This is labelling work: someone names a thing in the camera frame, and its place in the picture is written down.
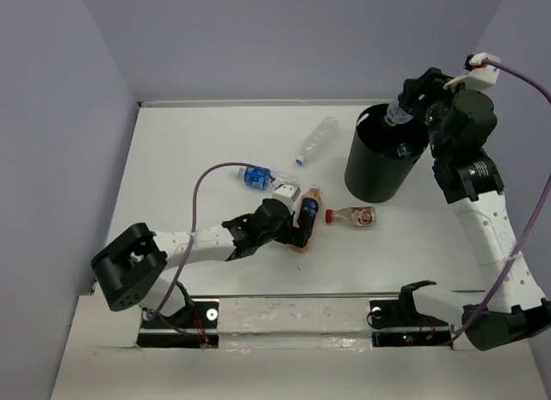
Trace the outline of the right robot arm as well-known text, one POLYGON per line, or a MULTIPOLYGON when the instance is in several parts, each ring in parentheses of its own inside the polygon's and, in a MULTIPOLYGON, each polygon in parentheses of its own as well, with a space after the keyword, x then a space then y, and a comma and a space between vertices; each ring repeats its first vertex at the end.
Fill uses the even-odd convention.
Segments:
POLYGON ((425 316, 444 321, 454 339, 465 335, 480 351, 528 339, 550 327, 550 301, 522 252, 550 187, 544 188, 517 237, 506 209, 505 185, 483 149, 498 123, 485 91, 503 69, 488 58, 458 77, 430 68, 406 79, 398 97, 399 108, 427 127, 434 177, 460 220, 486 296, 471 300, 424 280, 401 288, 396 313, 407 324, 425 316))

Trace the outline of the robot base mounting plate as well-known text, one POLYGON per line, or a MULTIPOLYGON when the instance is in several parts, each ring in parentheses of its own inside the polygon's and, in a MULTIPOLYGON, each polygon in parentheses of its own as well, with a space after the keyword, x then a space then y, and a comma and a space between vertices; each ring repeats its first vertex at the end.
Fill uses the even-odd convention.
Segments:
POLYGON ((196 298, 168 322, 139 325, 141 348, 350 349, 437 347, 451 337, 434 317, 402 318, 393 296, 196 298))

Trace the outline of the clear bottle blue cap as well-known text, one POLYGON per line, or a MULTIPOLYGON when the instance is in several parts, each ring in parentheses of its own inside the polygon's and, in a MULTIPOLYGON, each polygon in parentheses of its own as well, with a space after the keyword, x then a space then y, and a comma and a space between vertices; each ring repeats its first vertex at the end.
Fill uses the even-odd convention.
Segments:
POLYGON ((299 148, 294 162, 305 166, 327 151, 340 136, 340 125, 336 118, 327 116, 306 137, 299 148))

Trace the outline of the small bottle pepsi label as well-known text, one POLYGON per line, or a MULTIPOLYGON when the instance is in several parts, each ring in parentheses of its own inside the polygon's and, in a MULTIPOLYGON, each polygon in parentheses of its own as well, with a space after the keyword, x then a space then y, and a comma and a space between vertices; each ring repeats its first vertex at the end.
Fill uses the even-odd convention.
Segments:
POLYGON ((384 121, 390 127, 405 124, 413 119, 413 116, 409 112, 409 108, 404 105, 397 97, 392 100, 388 106, 384 115, 384 121))

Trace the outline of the clear bottle blue label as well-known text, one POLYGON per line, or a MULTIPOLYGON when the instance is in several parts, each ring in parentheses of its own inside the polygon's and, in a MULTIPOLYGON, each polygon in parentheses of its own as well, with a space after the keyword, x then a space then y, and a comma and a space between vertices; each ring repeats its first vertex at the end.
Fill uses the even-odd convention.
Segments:
POLYGON ((250 166, 240 167, 237 177, 247 187, 263 191, 272 191, 285 183, 299 183, 294 175, 250 166))

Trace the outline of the clear crushed bottle white cap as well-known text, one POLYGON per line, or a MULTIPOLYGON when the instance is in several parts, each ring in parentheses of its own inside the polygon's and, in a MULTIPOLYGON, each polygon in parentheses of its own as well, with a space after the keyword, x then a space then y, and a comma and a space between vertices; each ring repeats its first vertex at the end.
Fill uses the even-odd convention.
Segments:
POLYGON ((398 158, 409 158, 415 156, 415 149, 412 145, 407 143, 401 143, 396 147, 396 154, 398 158))

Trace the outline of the orange juice bottle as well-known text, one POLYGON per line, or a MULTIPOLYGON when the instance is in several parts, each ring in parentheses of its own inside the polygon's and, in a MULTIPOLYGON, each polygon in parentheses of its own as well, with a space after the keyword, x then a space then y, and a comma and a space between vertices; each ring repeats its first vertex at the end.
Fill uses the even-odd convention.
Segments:
POLYGON ((290 248, 295 252, 307 252, 313 235, 322 199, 320 187, 312 185, 300 198, 299 211, 295 224, 294 242, 290 248))

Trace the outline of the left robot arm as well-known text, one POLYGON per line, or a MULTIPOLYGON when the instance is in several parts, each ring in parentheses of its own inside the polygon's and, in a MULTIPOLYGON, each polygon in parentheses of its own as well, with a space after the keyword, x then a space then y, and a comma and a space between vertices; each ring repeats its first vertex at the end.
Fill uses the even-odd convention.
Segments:
POLYGON ((148 320, 181 327, 195 315, 195 303, 182 282, 165 280, 162 272, 199 262, 244 259, 271 242, 304 249, 316 216, 306 206, 292 212, 277 199, 265 199, 253 213, 194 233, 152 231, 136 223, 90 265, 111 311, 138 306, 148 320))

